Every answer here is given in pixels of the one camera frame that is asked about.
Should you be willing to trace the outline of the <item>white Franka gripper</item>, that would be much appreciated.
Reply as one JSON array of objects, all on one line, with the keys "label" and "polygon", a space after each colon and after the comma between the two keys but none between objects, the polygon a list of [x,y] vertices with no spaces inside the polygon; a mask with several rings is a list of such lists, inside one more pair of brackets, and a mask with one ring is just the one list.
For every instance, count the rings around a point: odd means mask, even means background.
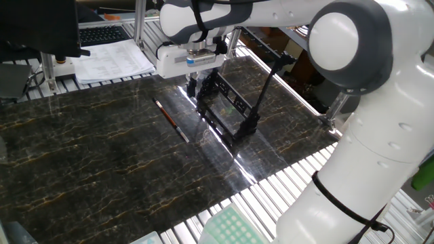
[{"label": "white Franka gripper", "polygon": [[[181,45],[160,47],[157,52],[156,69],[161,77],[172,77],[197,73],[199,71],[218,68],[225,60],[224,54],[216,54],[211,49],[184,49]],[[196,96],[197,80],[188,78],[186,94],[188,98]]]}]

